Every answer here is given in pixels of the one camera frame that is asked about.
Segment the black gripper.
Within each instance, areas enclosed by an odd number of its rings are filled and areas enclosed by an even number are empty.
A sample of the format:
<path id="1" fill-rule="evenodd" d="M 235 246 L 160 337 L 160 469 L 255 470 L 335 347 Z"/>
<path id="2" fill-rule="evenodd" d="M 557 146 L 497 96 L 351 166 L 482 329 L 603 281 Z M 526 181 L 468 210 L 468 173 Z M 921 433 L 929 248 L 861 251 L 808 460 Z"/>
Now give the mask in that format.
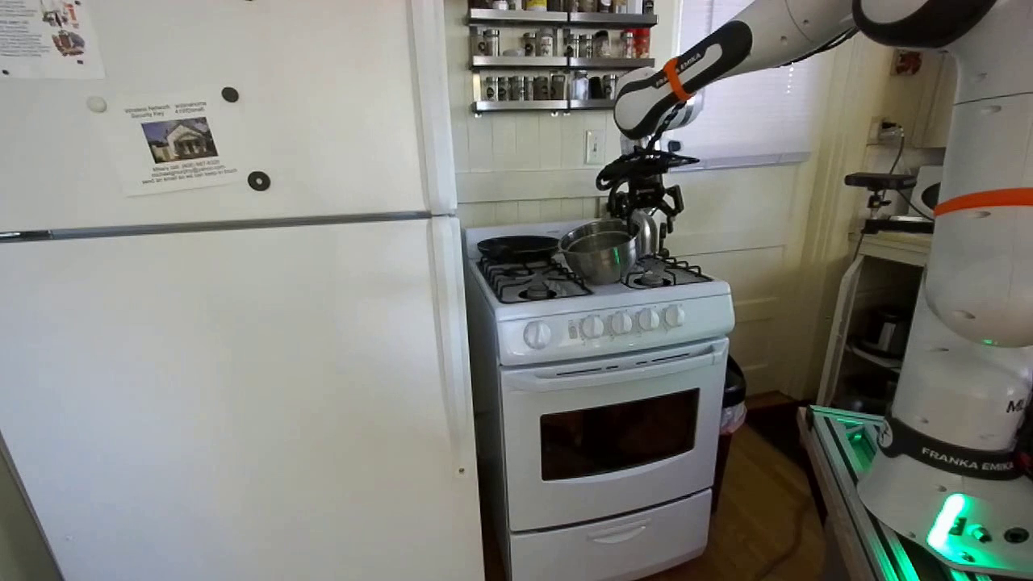
<path id="1" fill-rule="evenodd" d="M 596 186 L 607 193 L 607 220 L 633 215 L 639 205 L 657 205 L 667 212 L 667 230 L 685 212 L 678 186 L 666 186 L 662 178 L 670 166 L 691 164 L 691 155 L 636 149 L 602 166 Z"/>

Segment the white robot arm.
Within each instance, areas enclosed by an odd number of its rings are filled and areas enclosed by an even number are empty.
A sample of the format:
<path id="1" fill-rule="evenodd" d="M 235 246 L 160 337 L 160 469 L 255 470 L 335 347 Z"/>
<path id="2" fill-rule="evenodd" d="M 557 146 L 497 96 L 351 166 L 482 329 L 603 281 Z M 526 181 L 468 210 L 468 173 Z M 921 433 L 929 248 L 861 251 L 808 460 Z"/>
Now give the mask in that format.
<path id="1" fill-rule="evenodd" d="M 613 121 L 653 137 L 706 84 L 848 35 L 957 59 L 951 130 L 924 287 L 861 506 L 934 559 L 1033 573 L 1033 0 L 752 0 L 617 84 Z"/>

